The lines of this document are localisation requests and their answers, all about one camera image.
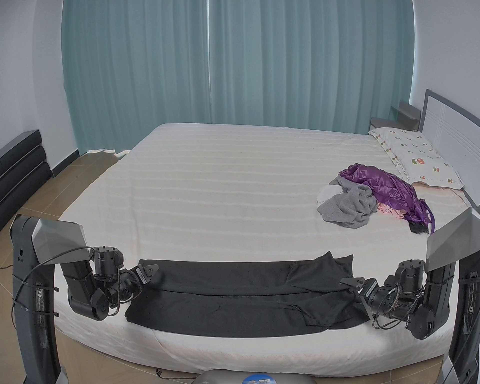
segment gray cloth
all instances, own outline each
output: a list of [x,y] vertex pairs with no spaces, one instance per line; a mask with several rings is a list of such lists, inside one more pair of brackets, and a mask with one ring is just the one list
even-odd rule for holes
[[347,228],[360,228],[367,224],[370,213],[377,211],[377,199],[371,188],[340,175],[330,184],[341,185],[344,193],[333,196],[318,207],[323,219]]

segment blue sticker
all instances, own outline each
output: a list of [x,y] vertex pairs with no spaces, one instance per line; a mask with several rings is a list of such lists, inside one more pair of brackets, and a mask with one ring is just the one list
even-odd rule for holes
[[255,374],[247,377],[241,384],[276,384],[276,381],[273,377]]

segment white bed sheet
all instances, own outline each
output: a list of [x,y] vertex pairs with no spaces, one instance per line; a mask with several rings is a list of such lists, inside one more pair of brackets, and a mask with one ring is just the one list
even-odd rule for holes
[[[119,248],[125,267],[139,259],[278,261],[331,251],[354,254],[355,276],[380,283],[399,262],[424,259],[427,235],[380,213],[347,229],[317,213],[319,189],[359,162],[398,175],[368,135],[290,128],[164,124],[109,168],[61,220],[82,224],[88,245]],[[416,187],[437,228],[466,209],[450,189]],[[120,314],[102,322],[75,314],[57,269],[57,327],[69,337],[119,358],[177,371],[230,369],[356,376],[443,354],[450,344],[457,286],[445,326],[426,340],[399,326],[370,322],[346,330],[276,338],[216,338],[160,332]]]

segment purple satin fabric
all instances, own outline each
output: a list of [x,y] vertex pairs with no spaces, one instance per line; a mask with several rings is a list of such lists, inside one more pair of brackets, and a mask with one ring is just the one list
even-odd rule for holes
[[431,233],[435,231],[435,219],[425,200],[419,199],[415,189],[397,176],[374,166],[357,163],[341,171],[340,176],[354,183],[368,185],[379,202],[393,209],[405,209],[405,220],[423,223],[427,227],[432,223]]

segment white headboard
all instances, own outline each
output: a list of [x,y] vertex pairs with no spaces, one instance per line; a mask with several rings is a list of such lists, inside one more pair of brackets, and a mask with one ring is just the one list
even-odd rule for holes
[[472,205],[480,205],[480,119],[427,89],[419,130],[460,174]]

